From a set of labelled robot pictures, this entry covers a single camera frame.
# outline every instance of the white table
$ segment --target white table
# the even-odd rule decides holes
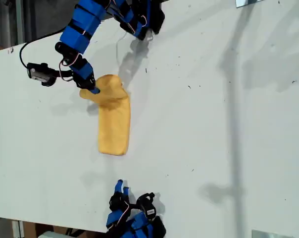
[[[152,41],[111,19],[85,54],[96,77],[119,74],[131,94],[123,157],[98,152],[97,107],[73,82],[42,87],[21,46],[0,51],[0,217],[105,231],[125,179],[136,198],[157,194],[168,238],[299,238],[299,0],[163,10]],[[24,60],[57,68],[58,38],[31,44]]]

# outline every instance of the black cable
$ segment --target black cable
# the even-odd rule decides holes
[[[67,235],[70,235],[71,233],[72,233],[72,228],[68,228],[68,229],[66,230],[65,235],[67,236]]]
[[[85,230],[76,230],[73,234],[69,234],[70,237],[78,237],[83,234]]]
[[[21,63],[23,64],[23,66],[24,66],[25,68],[27,68],[26,65],[25,65],[25,63],[23,62],[23,59],[22,59],[22,51],[24,50],[24,48],[25,48],[28,44],[30,44],[30,43],[32,43],[32,42],[34,42],[34,41],[41,40],[41,39],[46,38],[46,37],[48,37],[48,36],[52,36],[52,35],[58,34],[58,33],[62,32],[62,31],[65,30],[65,29],[66,29],[66,27],[60,29],[59,31],[50,33],[50,34],[48,34],[48,35],[44,35],[44,36],[42,36],[42,37],[40,37],[40,38],[38,38],[38,39],[35,39],[35,40],[32,40],[32,41],[29,41],[29,42],[25,43],[25,45],[23,45],[22,48],[20,49],[20,61],[21,61]]]

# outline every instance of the wire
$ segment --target wire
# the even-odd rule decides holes
[[[63,63],[61,63],[61,65],[65,66],[65,67],[70,67],[70,66],[72,66],[76,62],[76,60],[78,59],[78,57],[79,57],[79,53],[77,54],[77,56],[76,56],[75,60],[73,61],[73,63],[70,63],[70,64],[63,64]]]
[[[133,34],[135,34],[135,30],[133,29],[133,27],[129,24],[129,23],[126,23],[130,28],[131,28],[131,30],[133,31]]]
[[[142,27],[145,27],[148,23],[148,21],[146,20],[146,17],[144,15],[142,15],[141,17],[143,17],[145,19],[145,24]]]
[[[128,205],[128,208],[125,210],[125,212],[123,212],[122,216],[120,217],[119,221],[116,223],[116,225],[119,224],[119,222],[121,221],[122,217],[125,215],[125,213],[127,213],[127,211],[129,210],[130,208],[130,205],[126,203],[126,201],[124,201],[126,205]]]
[[[21,61],[22,65],[23,65],[25,68],[27,68],[27,66],[25,65],[25,63],[23,62],[23,59],[22,59],[22,51],[24,50],[24,48],[25,48],[28,44],[30,44],[30,43],[32,43],[32,42],[34,42],[34,41],[38,41],[38,40],[41,40],[41,39],[43,39],[43,38],[46,38],[46,37],[49,37],[49,36],[58,34],[58,33],[62,32],[62,31],[65,30],[65,29],[66,29],[66,27],[60,29],[59,31],[55,31],[55,32],[53,32],[53,33],[50,33],[50,34],[48,34],[48,35],[44,35],[44,36],[42,36],[42,37],[40,37],[40,38],[38,38],[38,39],[35,39],[35,40],[32,40],[32,41],[29,41],[29,42],[25,43],[25,45],[23,45],[22,48],[20,49],[20,61]]]
[[[60,68],[60,65],[61,65],[62,61],[63,61],[63,59],[59,62],[59,67],[58,67],[58,69],[59,69],[59,76],[61,77],[62,80],[66,81],[66,82],[70,82],[70,81],[73,80],[73,78],[66,80],[66,79],[64,79],[64,78],[62,77],[62,75],[61,75],[61,68]]]

